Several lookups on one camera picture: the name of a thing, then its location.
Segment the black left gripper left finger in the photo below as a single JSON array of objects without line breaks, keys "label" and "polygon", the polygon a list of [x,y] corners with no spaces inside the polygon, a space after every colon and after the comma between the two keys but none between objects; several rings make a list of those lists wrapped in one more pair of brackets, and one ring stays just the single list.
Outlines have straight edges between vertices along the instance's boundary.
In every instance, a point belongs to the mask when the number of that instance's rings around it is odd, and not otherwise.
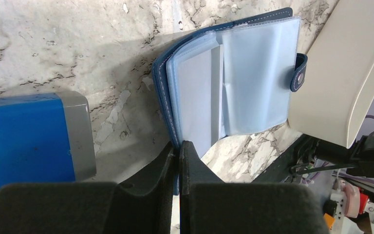
[{"label": "black left gripper left finger", "polygon": [[0,188],[0,234],[168,234],[174,149],[121,183],[17,183]]}]

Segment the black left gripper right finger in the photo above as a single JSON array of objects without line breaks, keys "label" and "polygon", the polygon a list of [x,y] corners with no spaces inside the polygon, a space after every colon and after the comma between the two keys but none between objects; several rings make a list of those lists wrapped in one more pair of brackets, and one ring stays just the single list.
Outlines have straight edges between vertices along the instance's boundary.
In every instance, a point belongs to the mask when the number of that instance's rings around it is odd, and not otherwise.
[{"label": "black left gripper right finger", "polygon": [[179,154],[183,234],[327,234],[321,207],[305,186],[226,183],[184,141]]}]

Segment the blue card holder wallet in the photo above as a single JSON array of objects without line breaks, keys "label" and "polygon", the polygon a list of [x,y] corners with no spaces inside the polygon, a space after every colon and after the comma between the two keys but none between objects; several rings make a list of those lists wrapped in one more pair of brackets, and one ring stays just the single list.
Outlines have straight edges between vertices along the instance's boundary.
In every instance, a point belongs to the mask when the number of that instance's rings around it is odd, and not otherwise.
[{"label": "blue card holder wallet", "polygon": [[218,140],[286,122],[308,57],[297,52],[301,19],[290,7],[213,25],[173,43],[152,64],[152,79],[175,150],[182,143],[177,69],[184,57],[222,45]]}]

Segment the white rectangular plastic tray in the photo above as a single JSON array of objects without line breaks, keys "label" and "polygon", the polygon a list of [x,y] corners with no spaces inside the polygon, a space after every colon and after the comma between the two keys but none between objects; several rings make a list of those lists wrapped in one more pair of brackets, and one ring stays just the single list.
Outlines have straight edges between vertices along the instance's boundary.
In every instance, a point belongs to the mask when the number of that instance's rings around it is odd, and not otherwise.
[{"label": "white rectangular plastic tray", "polygon": [[289,125],[349,148],[374,99],[374,0],[339,1],[307,56]]}]

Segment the white card with black stripe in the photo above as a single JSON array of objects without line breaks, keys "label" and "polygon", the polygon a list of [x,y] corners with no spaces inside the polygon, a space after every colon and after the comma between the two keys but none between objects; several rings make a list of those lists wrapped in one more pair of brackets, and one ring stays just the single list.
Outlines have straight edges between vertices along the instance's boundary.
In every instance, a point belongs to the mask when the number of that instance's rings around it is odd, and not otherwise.
[{"label": "white card with black stripe", "polygon": [[219,91],[222,45],[199,50],[178,65],[181,139],[203,157],[219,137]]}]

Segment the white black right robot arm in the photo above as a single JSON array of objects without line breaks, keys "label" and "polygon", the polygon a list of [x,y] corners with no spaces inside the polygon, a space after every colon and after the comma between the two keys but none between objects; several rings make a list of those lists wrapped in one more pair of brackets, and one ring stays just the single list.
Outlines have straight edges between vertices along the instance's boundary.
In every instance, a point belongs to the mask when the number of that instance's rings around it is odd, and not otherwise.
[{"label": "white black right robot arm", "polygon": [[300,159],[320,159],[331,165],[307,169],[308,163],[305,162],[291,167],[290,173],[293,176],[346,169],[346,173],[351,176],[374,178],[374,132],[368,136],[362,136],[350,148],[308,137],[308,142],[298,148],[297,156]]}]

